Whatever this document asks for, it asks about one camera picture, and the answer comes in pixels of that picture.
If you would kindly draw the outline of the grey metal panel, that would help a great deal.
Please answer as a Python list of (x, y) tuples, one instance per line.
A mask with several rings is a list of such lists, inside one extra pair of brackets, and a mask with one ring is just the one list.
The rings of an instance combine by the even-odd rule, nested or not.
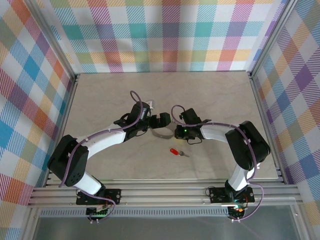
[(293, 226), (257, 226), (220, 218), (41, 218), (32, 240), (301, 240)]

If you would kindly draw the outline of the aluminium frame cross rail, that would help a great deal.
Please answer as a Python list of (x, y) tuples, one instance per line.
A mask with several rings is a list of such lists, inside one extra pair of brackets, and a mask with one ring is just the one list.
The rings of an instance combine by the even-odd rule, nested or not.
[[(34, 188), (30, 208), (75, 207), (76, 190), (59, 187), (59, 181), (49, 179), (46, 187)], [(110, 189), (121, 189), (121, 207), (199, 207), (210, 206), (205, 195), (209, 186), (223, 187), (223, 180), (215, 179), (121, 179), (105, 180)], [(298, 187), (281, 180), (257, 182), (252, 185), (255, 201), (265, 206), (302, 203)]]

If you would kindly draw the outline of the aluminium left side rail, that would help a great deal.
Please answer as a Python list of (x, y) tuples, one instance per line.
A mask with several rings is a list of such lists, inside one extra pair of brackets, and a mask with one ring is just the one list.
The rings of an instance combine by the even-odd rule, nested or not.
[(68, 117), (70, 115), (70, 111), (71, 111), (71, 106), (75, 97), (75, 93), (76, 93), (76, 89), (79, 83), (79, 78), (80, 78), (80, 74), (76, 74), (75, 78), (71, 78), (70, 80), (70, 84), (68, 85), (68, 91), (66, 91), (63, 102), (65, 103), (64, 105), (64, 109), (63, 112), (61, 114), (61, 116), (58, 117), (58, 132), (56, 134), (56, 138), (54, 140), (54, 142), (49, 146), (49, 151), (48, 151), (48, 158), (45, 159), (44, 164), (43, 164), (43, 170), (44, 173), (43, 175), (41, 175), (39, 177), (39, 180), (41, 180), (41, 183), (39, 184), (39, 186), (41, 188), (46, 187), (48, 178), (49, 178), (49, 173), (50, 170), (47, 167), (48, 161), (52, 155), (52, 153), (54, 152), (55, 148), (57, 147), (60, 139), (63, 137), (65, 129), (66, 129), (66, 125), (67, 125), (67, 121), (68, 121)]

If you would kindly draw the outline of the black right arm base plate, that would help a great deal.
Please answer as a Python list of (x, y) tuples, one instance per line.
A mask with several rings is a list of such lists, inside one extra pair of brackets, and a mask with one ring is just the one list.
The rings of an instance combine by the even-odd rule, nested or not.
[(209, 187), (206, 193), (211, 204), (218, 203), (254, 203), (255, 196), (251, 187), (234, 191), (226, 187)]

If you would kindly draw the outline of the aluminium right side rail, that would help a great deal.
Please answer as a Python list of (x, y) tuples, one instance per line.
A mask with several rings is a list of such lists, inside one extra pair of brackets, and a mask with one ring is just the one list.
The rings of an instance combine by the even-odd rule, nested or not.
[(276, 141), (274, 140), (273, 135), (272, 135), (271, 125), (269, 123), (268, 116), (265, 111), (262, 98), (259, 94), (257, 84), (256, 84), (254, 78), (250, 75), (250, 73), (248, 73), (248, 78), (249, 78), (249, 82), (250, 82), (250, 85), (251, 85), (251, 88), (253, 91), (253, 95), (254, 95), (254, 98), (256, 101), (256, 105), (257, 105), (257, 108), (259, 111), (259, 115), (261, 118), (263, 129), (265, 132), (265, 139), (270, 147), (270, 157), (272, 158), (273, 165), (274, 165), (275, 170), (277, 172), (277, 179), (282, 179), (281, 182), (284, 184), (287, 184), (288, 179), (286, 177), (286, 173), (284, 173), (284, 171), (283, 171), (283, 166), (282, 166), (282, 163), (280, 160), (279, 151), (277, 149)]

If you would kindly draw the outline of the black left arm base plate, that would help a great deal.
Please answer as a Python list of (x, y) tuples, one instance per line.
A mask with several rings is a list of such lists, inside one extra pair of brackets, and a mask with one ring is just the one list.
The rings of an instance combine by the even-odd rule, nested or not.
[(84, 194), (82, 191), (78, 191), (76, 195), (76, 205), (105, 205), (107, 201), (100, 198), (111, 199), (115, 202), (116, 205), (118, 205), (121, 201), (121, 189), (118, 188), (100, 189), (95, 194), (96, 197), (100, 198), (88, 196), (87, 194)]

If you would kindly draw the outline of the aluminium left corner post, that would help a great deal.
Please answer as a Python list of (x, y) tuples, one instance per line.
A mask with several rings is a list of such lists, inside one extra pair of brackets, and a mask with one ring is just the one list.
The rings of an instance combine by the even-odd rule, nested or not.
[(67, 57), (65, 56), (63, 49), (61, 48), (58, 40), (56, 39), (52, 28), (50, 27), (45, 15), (41, 11), (40, 7), (36, 3), (36, 0), (23, 0), (30, 13), (34, 17), (35, 21), (40, 27), (43, 35), (45, 36), (46, 40), (48, 41), (49, 45), (51, 46), (53, 52), (56, 54), (58, 60), (60, 61), (61, 65), (63, 66), (64, 70), (68, 73), (70, 79), (73, 83), (77, 81), (77, 74), (74, 72), (70, 62), (68, 61)]

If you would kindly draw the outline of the aluminium corner post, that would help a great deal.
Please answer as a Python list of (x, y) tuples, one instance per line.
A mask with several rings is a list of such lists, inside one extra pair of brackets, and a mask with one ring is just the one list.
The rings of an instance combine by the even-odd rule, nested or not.
[(268, 25), (265, 36), (261, 40), (261, 45), (259, 46), (252, 63), (249, 66), (248, 75), (252, 80), (255, 79), (258, 71), (263, 66), (267, 55), (278, 39), (298, 1), (299, 0), (281, 0), (281, 3), (273, 15), (272, 21)]
[(58, 60), (60, 61), (61, 65), (63, 66), (64, 70), (68, 73), (70, 79), (73, 83), (77, 81), (77, 74), (74, 72), (70, 62), (68, 61), (67, 57), (65, 56), (63, 49), (61, 48), (58, 40), (56, 39), (52, 28), (50, 27), (45, 15), (41, 11), (40, 7), (36, 3), (36, 0), (23, 0), (30, 13), (34, 17), (35, 21), (40, 27), (43, 35), (45, 36), (46, 40), (48, 41), (49, 45), (51, 46), (53, 52), (56, 54)]

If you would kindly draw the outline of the aluminium right corner post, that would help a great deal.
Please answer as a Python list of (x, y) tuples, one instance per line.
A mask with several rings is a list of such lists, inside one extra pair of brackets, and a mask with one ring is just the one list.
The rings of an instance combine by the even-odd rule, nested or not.
[(281, 3), (273, 15), (272, 21), (268, 25), (265, 36), (261, 40), (261, 45), (259, 46), (252, 63), (249, 66), (248, 75), (252, 80), (255, 79), (258, 71), (263, 66), (267, 55), (278, 39), (298, 1), (299, 0), (281, 0)]

